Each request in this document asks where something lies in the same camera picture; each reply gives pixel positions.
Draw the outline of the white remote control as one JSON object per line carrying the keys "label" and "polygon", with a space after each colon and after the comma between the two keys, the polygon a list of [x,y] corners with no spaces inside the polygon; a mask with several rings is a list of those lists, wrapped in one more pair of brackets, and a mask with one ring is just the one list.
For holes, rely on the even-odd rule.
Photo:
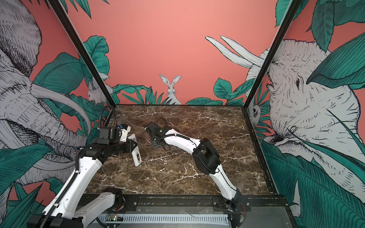
{"label": "white remote control", "polygon": [[142,159],[141,159],[140,151],[139,151],[137,140],[136,140],[136,135],[131,134],[130,136],[128,136],[128,139],[132,140],[132,142],[133,142],[132,143],[133,149],[131,150],[131,152],[132,152],[132,157],[134,160],[135,167],[138,167],[142,163]]}

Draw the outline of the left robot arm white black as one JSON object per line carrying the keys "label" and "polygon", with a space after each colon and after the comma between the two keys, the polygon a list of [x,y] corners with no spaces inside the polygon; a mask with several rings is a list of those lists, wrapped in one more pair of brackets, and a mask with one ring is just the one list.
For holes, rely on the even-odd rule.
{"label": "left robot arm white black", "polygon": [[54,200],[41,215],[32,215],[27,221],[29,228],[85,228],[107,209],[120,211],[126,200],[122,190],[109,187],[90,203],[77,206],[90,181],[113,155],[132,153],[137,149],[136,140],[129,136],[130,126],[101,127],[99,138],[77,153],[75,170]]}

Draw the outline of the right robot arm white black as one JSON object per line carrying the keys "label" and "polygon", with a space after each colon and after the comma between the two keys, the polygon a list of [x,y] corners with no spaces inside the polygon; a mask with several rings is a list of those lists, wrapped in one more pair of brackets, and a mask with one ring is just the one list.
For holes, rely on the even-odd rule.
{"label": "right robot arm white black", "polygon": [[212,178],[222,197],[227,200],[226,207],[230,211],[245,211],[241,192],[229,180],[217,150],[207,138],[190,138],[169,127],[146,127],[145,130],[150,135],[154,147],[172,145],[191,154],[198,170]]}

